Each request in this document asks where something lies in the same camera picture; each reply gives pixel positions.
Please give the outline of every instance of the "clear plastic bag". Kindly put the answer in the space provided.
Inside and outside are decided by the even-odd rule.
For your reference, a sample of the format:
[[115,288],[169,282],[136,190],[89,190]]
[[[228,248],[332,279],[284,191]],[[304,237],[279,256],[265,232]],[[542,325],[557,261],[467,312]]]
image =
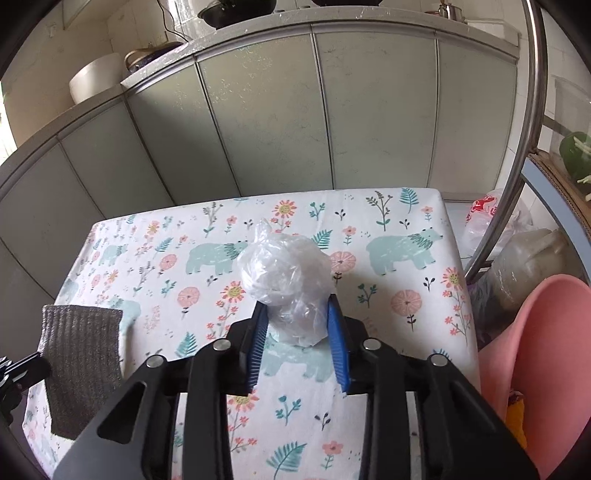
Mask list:
[[[462,235],[462,253],[473,255],[480,240],[484,236],[496,212],[496,206],[503,195],[503,189],[496,189],[487,193],[483,198],[472,203],[470,212],[466,217],[466,226]],[[499,241],[496,243],[491,257],[495,258],[513,235],[520,232],[533,230],[533,221],[530,211],[522,200],[517,201],[515,210],[509,218]]]
[[242,285],[268,306],[269,332],[278,342],[311,346],[328,335],[327,302],[335,290],[330,257],[309,238],[274,233],[266,220],[236,260]]

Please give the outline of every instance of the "kettle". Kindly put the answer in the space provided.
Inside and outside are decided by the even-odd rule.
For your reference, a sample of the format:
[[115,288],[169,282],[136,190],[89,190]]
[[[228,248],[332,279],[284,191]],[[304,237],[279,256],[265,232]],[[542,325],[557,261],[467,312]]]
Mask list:
[[462,9],[455,5],[445,3],[445,0],[441,0],[441,5],[439,5],[439,16],[449,18],[449,20],[455,20],[456,22],[464,22]]

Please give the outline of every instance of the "white bowl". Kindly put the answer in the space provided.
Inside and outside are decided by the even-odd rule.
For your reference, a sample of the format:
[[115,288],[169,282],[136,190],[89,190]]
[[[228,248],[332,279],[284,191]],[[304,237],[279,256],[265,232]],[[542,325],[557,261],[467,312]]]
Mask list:
[[70,80],[74,103],[103,92],[123,80],[123,60],[118,53],[109,53],[91,61]]

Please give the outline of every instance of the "floral tablecloth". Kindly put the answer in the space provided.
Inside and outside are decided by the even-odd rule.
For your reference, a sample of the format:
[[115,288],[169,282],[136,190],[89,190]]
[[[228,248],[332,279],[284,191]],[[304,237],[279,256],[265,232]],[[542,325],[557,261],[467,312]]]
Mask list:
[[[235,259],[262,218],[306,235],[332,260],[345,315],[406,355],[448,356],[479,385],[472,311],[456,241],[431,189],[335,190],[236,198],[97,223],[56,304],[123,310],[124,376],[155,353],[173,360],[248,318]],[[313,348],[267,337],[259,383],[228,398],[236,479],[356,479],[364,395],[340,391],[326,340]],[[173,478],[181,478],[184,404]],[[30,389],[23,429],[51,475],[71,445],[50,432],[43,383]]]

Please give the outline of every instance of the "gray towel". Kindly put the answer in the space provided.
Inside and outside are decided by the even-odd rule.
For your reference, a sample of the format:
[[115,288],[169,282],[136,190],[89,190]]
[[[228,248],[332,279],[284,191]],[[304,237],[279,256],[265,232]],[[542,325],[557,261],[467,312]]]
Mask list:
[[122,382],[118,338],[121,310],[46,305],[41,352],[51,432],[74,440]]

